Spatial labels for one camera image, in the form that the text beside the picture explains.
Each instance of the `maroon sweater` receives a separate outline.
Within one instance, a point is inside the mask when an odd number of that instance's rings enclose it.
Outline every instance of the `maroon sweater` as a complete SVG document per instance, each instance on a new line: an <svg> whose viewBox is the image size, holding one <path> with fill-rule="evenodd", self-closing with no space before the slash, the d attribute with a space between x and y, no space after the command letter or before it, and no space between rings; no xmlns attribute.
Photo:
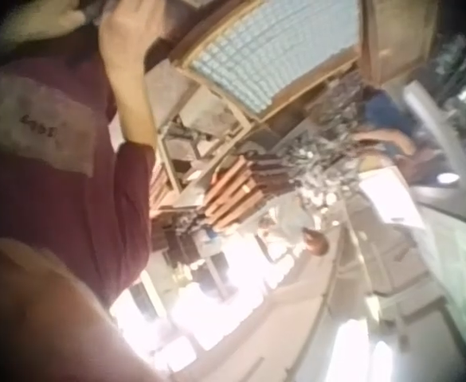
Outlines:
<svg viewBox="0 0 466 382"><path fill-rule="evenodd" d="M46 248L105 306L150 252L150 146L108 132L110 88L100 59L56 57L0 68L0 237Z"/></svg>

